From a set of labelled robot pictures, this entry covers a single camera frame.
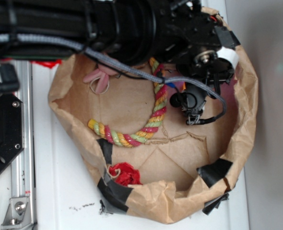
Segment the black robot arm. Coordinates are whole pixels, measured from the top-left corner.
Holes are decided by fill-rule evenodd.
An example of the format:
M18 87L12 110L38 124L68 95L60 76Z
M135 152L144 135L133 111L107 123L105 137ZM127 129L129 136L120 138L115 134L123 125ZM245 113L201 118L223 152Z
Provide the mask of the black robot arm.
M0 0L0 58L56 60L87 48L129 66L155 58L228 81L237 40L198 0Z

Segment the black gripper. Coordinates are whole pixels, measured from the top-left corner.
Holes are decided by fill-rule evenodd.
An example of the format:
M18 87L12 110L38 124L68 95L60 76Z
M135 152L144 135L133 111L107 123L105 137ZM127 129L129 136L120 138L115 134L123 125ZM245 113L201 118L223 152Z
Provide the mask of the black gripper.
M203 12L198 0L168 0L160 7L155 58L206 84L228 83L238 64L240 43L223 22Z

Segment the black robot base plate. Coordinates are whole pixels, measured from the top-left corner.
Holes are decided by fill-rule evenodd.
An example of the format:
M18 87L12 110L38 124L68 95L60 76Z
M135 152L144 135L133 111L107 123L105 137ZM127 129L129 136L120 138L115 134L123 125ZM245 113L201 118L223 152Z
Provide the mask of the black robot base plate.
M0 96L0 174L24 149L22 108L13 93Z

